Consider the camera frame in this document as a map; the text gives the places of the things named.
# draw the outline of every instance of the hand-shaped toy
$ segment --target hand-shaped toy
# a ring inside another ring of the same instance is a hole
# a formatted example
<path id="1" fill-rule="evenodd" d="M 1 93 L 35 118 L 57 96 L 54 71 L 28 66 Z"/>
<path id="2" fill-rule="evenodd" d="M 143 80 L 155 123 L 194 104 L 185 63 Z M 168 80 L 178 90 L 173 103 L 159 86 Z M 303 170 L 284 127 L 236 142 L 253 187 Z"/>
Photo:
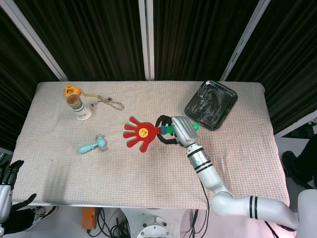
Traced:
<path id="1" fill-rule="evenodd" d="M 123 133 L 123 137 L 124 138 L 134 137 L 133 139 L 127 141 L 127 146 L 129 148 L 133 147 L 138 142 L 142 141 L 143 143 L 140 146 L 140 151 L 142 153 L 146 152 L 149 144 L 155 139 L 156 135 L 165 135 L 167 133 L 174 133 L 174 128 L 170 125 L 169 126 L 162 125 L 161 127 L 155 127 L 153 124 L 149 122 L 139 122 L 134 117 L 130 117 L 130 122 L 135 124 L 135 126 L 128 123 L 125 124 L 124 129 L 128 131 L 125 131 Z M 195 128 L 195 130 L 198 130 L 199 124 L 193 123 L 193 127 Z"/>

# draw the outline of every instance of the dark curtain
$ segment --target dark curtain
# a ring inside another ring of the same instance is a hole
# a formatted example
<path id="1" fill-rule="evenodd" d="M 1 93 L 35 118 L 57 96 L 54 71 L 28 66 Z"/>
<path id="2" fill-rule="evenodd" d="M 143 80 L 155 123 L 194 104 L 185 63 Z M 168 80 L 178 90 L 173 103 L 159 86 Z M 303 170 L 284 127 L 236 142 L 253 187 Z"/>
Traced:
<path id="1" fill-rule="evenodd" d="M 258 0 L 154 0 L 155 80 L 219 80 Z"/>
<path id="2" fill-rule="evenodd" d="M 57 78 L 2 9 L 0 22 L 0 147 L 13 151 L 37 84 Z"/>
<path id="3" fill-rule="evenodd" d="M 317 1 L 271 1 L 228 81 L 260 82 L 274 133 L 317 109 Z"/>
<path id="4" fill-rule="evenodd" d="M 14 0 L 70 81 L 145 80 L 137 0 Z"/>

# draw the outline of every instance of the toy hammer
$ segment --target toy hammer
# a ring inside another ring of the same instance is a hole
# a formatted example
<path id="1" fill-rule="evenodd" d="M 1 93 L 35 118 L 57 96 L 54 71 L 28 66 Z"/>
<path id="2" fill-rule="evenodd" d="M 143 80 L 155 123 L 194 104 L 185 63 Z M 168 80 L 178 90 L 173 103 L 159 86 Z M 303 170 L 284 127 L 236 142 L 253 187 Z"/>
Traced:
<path id="1" fill-rule="evenodd" d="M 83 146 L 78 148 L 77 152 L 80 154 L 84 154 L 84 153 L 94 149 L 97 146 L 99 147 L 100 151 L 104 151 L 106 149 L 106 146 L 107 146 L 107 142 L 104 139 L 104 137 L 105 137 L 104 135 L 96 135 L 97 142 L 91 143 L 89 145 L 83 145 Z"/>

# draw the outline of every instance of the black plastic tray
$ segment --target black plastic tray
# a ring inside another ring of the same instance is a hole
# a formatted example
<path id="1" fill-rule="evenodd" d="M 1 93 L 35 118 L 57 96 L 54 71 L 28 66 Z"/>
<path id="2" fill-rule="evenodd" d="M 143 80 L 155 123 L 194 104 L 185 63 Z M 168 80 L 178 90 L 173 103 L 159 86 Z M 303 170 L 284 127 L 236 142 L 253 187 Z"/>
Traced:
<path id="1" fill-rule="evenodd" d="M 185 114 L 207 129 L 217 130 L 237 98 L 237 93 L 223 84 L 206 81 L 185 107 Z"/>

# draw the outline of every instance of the yellow smiley face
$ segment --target yellow smiley face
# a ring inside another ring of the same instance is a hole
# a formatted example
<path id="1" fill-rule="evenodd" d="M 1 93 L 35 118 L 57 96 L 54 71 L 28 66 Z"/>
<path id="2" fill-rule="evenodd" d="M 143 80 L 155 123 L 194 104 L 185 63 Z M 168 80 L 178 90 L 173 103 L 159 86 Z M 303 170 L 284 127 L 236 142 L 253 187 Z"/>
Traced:
<path id="1" fill-rule="evenodd" d="M 149 132 L 148 132 L 147 129 L 141 128 L 141 129 L 139 130 L 139 136 L 140 136 L 140 137 L 145 138 L 145 137 L 147 137 L 148 135 L 149 135 Z"/>

